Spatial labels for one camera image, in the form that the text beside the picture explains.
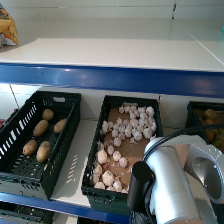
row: white surface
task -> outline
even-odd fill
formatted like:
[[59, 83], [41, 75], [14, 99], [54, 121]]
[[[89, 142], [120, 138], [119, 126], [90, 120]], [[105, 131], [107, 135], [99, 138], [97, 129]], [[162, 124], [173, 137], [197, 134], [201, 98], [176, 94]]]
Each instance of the white surface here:
[[51, 199], [90, 207], [87, 197], [82, 195], [81, 185], [96, 125], [97, 121], [80, 121]]
[[221, 32], [224, 24], [224, 1], [219, 8], [222, 10], [222, 19], [178, 20], [178, 23], [224, 65], [224, 33]]
[[0, 49], [0, 62], [224, 71], [175, 20], [40, 19], [16, 26], [19, 45]]

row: wall tile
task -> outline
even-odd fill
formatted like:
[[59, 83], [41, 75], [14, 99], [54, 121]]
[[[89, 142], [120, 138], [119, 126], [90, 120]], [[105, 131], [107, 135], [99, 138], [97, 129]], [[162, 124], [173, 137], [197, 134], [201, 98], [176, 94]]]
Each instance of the wall tile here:
[[0, 93], [0, 99], [0, 119], [6, 120], [13, 113], [14, 109], [18, 109], [18, 107], [11, 93]]
[[40, 91], [55, 91], [55, 92], [69, 92], [80, 93], [82, 95], [81, 100], [81, 117], [84, 119], [99, 118], [101, 106], [105, 95], [111, 96], [127, 96], [138, 97], [147, 99], [158, 99], [158, 94], [150, 93], [133, 93], [133, 92], [120, 92], [120, 91], [105, 91], [105, 90], [88, 90], [88, 89], [71, 89], [71, 88], [55, 88], [55, 87], [42, 87]]
[[12, 93], [9, 84], [0, 84], [0, 93]]
[[224, 103], [224, 99], [161, 95], [160, 113], [164, 127], [184, 128], [187, 122], [187, 105], [190, 101]]
[[171, 6], [174, 0], [42, 0], [42, 7], [139, 7], [139, 6]]
[[22, 94], [33, 94], [38, 89], [41, 88], [41, 86], [29, 86], [29, 85], [11, 85], [12, 90], [14, 93], [22, 93]]
[[177, 5], [174, 13], [175, 19], [202, 19], [223, 18], [224, 5]]

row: crate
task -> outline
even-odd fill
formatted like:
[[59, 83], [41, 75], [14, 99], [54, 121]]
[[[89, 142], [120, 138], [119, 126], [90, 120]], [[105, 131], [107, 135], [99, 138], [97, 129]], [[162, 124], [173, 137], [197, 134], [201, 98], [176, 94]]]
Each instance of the crate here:
[[[80, 94], [36, 92], [0, 130], [0, 192], [48, 200], [80, 121]], [[44, 163], [36, 153], [24, 156], [23, 146], [32, 138], [33, 129], [44, 109], [54, 111], [47, 131], [35, 138], [39, 146], [50, 141], [52, 149]], [[53, 131], [61, 119], [67, 121], [60, 134]]]
[[152, 106], [155, 110], [154, 118], [157, 123], [156, 136], [162, 137], [162, 125], [160, 120], [159, 105], [157, 100], [142, 99], [142, 98], [131, 98], [131, 97], [117, 97], [117, 96], [105, 96], [104, 102], [101, 108], [100, 116], [98, 119], [97, 128], [95, 131], [94, 139], [92, 142], [91, 150], [88, 156], [88, 162], [85, 168], [85, 172], [82, 180], [82, 193], [88, 197], [91, 208], [100, 210], [103, 212], [115, 213], [120, 215], [129, 216], [130, 209], [127, 206], [127, 194], [119, 192], [106, 191], [101, 189], [93, 188], [89, 185], [90, 177], [93, 172], [94, 162], [96, 159], [97, 142], [102, 139], [100, 130], [104, 120], [108, 120], [108, 115], [111, 108], [117, 108], [124, 102], [126, 103], [137, 103], [139, 107]]
[[[200, 126], [200, 122], [197, 118], [197, 115], [194, 112], [194, 109], [199, 110], [207, 110], [212, 109], [221, 113], [224, 113], [224, 104], [221, 103], [206, 103], [206, 102], [190, 102], [187, 106], [188, 109], [188, 118], [186, 123], [186, 128], [190, 127], [196, 127]], [[195, 132], [193, 133], [195, 135], [199, 135], [201, 138], [203, 138], [207, 144], [210, 144], [208, 142], [208, 139], [203, 131]], [[217, 216], [217, 222], [219, 224], [224, 223], [224, 205], [222, 204], [215, 204], [214, 202], [210, 201], [212, 208]]]
[[0, 202], [0, 217], [12, 223], [18, 224], [51, 224], [54, 212], [37, 208]]
[[[188, 117], [187, 117], [187, 123], [186, 123], [186, 128], [190, 127], [196, 127], [200, 126], [200, 122], [197, 118], [197, 115], [194, 112], [194, 109], [199, 109], [199, 110], [207, 110], [207, 109], [212, 109], [215, 111], [219, 111], [224, 113], [224, 104], [221, 103], [206, 103], [206, 102], [190, 102], [187, 106], [188, 110]], [[198, 131], [193, 133], [195, 135], [199, 135], [201, 138], [203, 138], [207, 144], [209, 144], [208, 139], [203, 131]]]

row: crate handle hole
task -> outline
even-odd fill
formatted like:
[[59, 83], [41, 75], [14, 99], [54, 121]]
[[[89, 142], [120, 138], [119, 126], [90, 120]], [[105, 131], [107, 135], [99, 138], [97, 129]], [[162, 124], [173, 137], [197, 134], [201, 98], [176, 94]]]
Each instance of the crate handle hole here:
[[58, 102], [58, 103], [64, 103], [65, 98], [64, 97], [53, 97], [53, 101]]
[[11, 135], [12, 135], [13, 140], [15, 141], [15, 140], [16, 140], [16, 136], [15, 136], [14, 131], [11, 131], [10, 133], [11, 133]]
[[2, 148], [0, 148], [0, 152], [4, 156], [4, 152], [3, 152]]
[[5, 144], [3, 144], [3, 148], [4, 148], [4, 149], [5, 149], [5, 151], [7, 152], [7, 148], [6, 148]]

